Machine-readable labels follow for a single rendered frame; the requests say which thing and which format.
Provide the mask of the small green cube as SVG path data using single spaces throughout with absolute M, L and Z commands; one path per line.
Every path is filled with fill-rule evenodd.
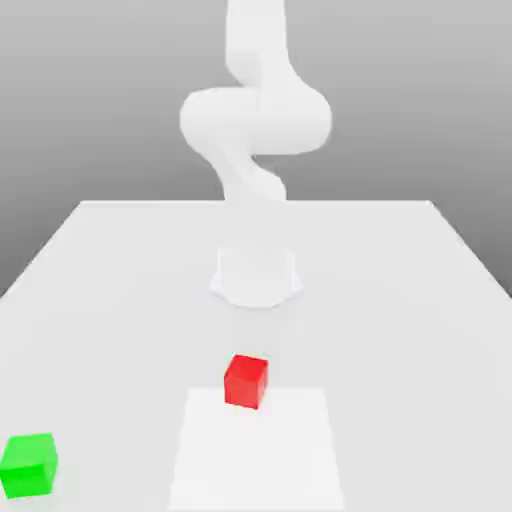
M 8 499 L 52 493 L 58 454 L 50 432 L 11 436 L 0 458 L 0 483 Z

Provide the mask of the small red cube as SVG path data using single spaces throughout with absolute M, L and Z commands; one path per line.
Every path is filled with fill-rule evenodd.
M 267 359 L 235 354 L 224 374 L 224 401 L 257 410 L 268 384 Z

